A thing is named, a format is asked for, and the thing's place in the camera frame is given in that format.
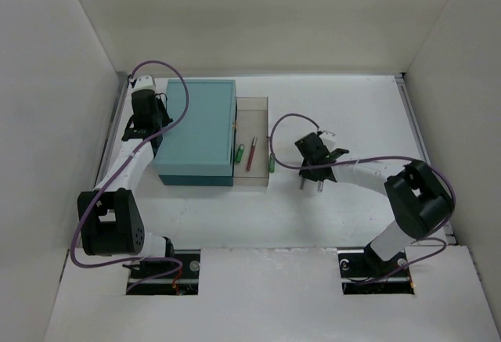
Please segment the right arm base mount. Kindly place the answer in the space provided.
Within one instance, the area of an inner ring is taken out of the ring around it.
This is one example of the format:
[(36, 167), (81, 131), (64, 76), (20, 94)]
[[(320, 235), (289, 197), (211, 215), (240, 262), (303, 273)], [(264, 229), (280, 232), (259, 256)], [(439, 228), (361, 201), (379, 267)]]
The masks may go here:
[(414, 295), (410, 271), (400, 269), (407, 263), (404, 251), (390, 261), (372, 265), (362, 249), (337, 252), (343, 295)]

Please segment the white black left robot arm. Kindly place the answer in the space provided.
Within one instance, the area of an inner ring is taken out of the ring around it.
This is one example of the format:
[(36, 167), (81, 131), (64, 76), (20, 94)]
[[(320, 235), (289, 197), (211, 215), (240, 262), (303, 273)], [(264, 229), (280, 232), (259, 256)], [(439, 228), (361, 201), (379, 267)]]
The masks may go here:
[(101, 182), (77, 198), (81, 245), (88, 256), (149, 259), (150, 271), (164, 279), (175, 271), (174, 248), (168, 238), (146, 231), (134, 192), (172, 119), (154, 84), (136, 85), (130, 97), (132, 116), (117, 158)]

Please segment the clear acrylic drawer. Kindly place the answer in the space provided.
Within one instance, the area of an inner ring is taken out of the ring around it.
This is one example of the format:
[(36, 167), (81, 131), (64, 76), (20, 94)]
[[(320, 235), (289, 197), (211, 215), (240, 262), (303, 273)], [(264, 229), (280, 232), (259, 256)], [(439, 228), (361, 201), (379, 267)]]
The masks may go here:
[(236, 187), (267, 187), (269, 183), (269, 100), (266, 97), (238, 97), (234, 165)]

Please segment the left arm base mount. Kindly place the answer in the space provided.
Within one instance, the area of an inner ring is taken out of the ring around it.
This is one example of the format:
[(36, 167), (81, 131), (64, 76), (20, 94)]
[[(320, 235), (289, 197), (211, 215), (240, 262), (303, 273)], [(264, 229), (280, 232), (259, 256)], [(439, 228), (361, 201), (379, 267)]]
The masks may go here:
[(194, 296), (199, 292), (200, 250), (177, 250), (170, 261), (135, 261), (129, 270), (126, 295)]

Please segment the teal makeup box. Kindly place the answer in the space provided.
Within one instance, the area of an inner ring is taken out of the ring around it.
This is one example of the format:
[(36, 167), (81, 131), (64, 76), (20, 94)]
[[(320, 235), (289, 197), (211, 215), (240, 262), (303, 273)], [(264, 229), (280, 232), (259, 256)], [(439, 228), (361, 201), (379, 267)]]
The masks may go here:
[(164, 133), (152, 166), (164, 185), (233, 186), (236, 82), (170, 79), (170, 117), (182, 118)]

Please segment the green tube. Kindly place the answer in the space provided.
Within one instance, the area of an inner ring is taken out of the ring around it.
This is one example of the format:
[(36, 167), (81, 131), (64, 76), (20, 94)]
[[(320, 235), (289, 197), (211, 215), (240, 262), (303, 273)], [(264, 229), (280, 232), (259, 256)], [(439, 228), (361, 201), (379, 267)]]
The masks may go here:
[(243, 159), (243, 154), (244, 154), (244, 151), (245, 151), (245, 145), (244, 144), (240, 144), (237, 148), (237, 151), (236, 151), (236, 156), (235, 156), (235, 163), (236, 164), (240, 164), (242, 159)]
[(272, 154), (269, 155), (269, 173), (274, 173), (276, 168), (276, 162)]

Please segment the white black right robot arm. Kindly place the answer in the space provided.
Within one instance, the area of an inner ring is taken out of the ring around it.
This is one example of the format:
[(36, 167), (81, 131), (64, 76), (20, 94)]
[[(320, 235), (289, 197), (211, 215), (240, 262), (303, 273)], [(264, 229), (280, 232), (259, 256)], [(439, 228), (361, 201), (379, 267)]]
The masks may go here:
[(294, 145), (303, 161), (299, 175), (313, 182), (357, 185), (386, 196), (394, 221), (364, 247), (363, 267), (383, 275), (391, 261), (411, 243), (433, 234), (455, 210), (452, 190), (422, 160), (393, 158), (338, 161), (346, 149), (330, 150), (321, 132), (312, 132)]

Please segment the red makeup pencil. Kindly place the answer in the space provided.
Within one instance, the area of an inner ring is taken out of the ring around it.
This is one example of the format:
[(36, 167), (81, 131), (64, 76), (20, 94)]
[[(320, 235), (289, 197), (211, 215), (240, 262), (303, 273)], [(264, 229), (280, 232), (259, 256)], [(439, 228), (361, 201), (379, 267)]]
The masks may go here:
[(251, 170), (251, 166), (252, 166), (253, 159), (254, 159), (255, 148), (257, 145), (257, 139), (258, 139), (257, 136), (254, 136), (252, 139), (251, 145), (250, 145), (250, 151), (249, 151), (249, 155), (247, 158), (247, 164), (246, 164), (246, 171), (247, 172)]

